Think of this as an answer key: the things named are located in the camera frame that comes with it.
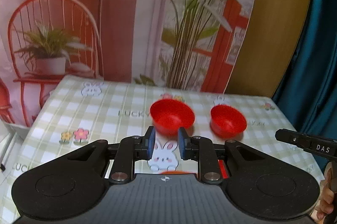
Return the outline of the person's right hand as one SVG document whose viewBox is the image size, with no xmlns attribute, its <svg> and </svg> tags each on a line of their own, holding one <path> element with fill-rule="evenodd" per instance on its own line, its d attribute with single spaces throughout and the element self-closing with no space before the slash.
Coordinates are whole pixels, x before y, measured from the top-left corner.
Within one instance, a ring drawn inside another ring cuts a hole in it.
<svg viewBox="0 0 337 224">
<path fill-rule="evenodd" d="M 332 179 L 332 163 L 329 162 L 324 171 L 324 180 L 320 182 L 321 193 L 319 197 L 319 203 L 315 208 L 316 223 L 323 223 L 326 216 L 330 215 L 334 211 L 333 200 L 334 192 L 331 190 Z"/>
</svg>

